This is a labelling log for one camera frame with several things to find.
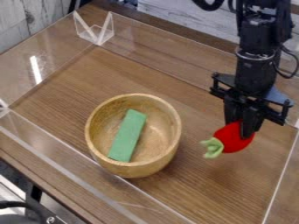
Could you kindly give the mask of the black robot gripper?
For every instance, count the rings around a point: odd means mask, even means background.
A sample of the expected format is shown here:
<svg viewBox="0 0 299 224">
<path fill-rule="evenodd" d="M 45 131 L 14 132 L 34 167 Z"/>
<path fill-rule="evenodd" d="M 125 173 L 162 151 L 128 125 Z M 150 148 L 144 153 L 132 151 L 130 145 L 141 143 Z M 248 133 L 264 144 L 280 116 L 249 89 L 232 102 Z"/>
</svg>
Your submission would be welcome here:
<svg viewBox="0 0 299 224">
<path fill-rule="evenodd" d="M 262 121 L 284 125 L 292 100 L 276 89 L 276 51 L 250 53 L 236 50 L 233 74 L 213 73 L 209 93 L 224 103 L 225 124 L 241 119 L 240 134 L 248 139 L 258 131 Z"/>
</svg>

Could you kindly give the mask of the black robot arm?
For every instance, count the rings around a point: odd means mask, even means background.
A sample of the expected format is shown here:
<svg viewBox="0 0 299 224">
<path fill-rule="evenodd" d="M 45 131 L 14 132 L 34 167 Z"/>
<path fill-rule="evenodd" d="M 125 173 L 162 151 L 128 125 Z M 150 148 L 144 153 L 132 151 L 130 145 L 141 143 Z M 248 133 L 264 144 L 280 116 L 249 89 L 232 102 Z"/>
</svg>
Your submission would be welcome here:
<svg viewBox="0 0 299 224">
<path fill-rule="evenodd" d="M 294 27 L 290 0 L 192 0 L 205 11 L 214 11 L 225 4 L 236 16 L 238 45 L 233 74 L 214 73 L 209 93 L 224 102 L 225 123 L 238 123 L 240 137 L 246 139 L 258 131 L 262 121 L 282 125 L 292 100 L 276 89 L 276 78 L 290 79 L 299 71 L 278 69 L 282 53 L 292 51 L 285 42 Z"/>
</svg>

